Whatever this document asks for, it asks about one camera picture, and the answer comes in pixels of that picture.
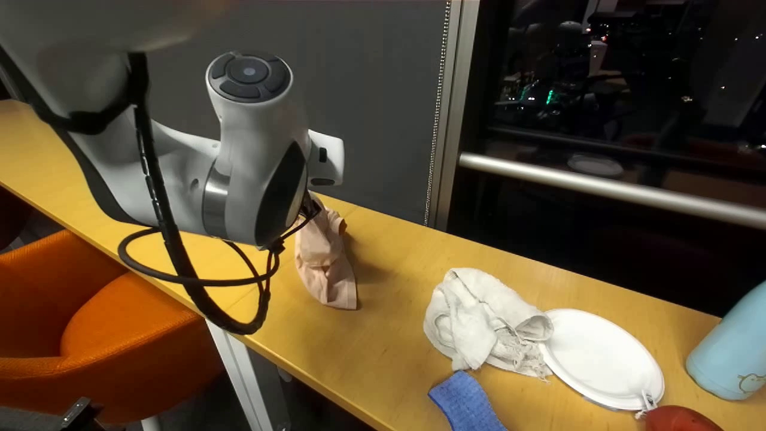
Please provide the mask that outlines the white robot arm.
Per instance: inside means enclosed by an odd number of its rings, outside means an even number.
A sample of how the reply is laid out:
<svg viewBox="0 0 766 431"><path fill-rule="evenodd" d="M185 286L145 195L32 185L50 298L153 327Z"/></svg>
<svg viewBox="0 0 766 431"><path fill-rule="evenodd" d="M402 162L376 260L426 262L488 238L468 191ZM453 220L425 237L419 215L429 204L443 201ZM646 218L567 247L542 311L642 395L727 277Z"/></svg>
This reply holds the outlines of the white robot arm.
<svg viewBox="0 0 766 431"><path fill-rule="evenodd" d="M275 54L219 54L206 139L148 112L148 54L201 34L239 0L0 0L3 72L76 158L115 220L275 243L312 206L312 139Z"/></svg>

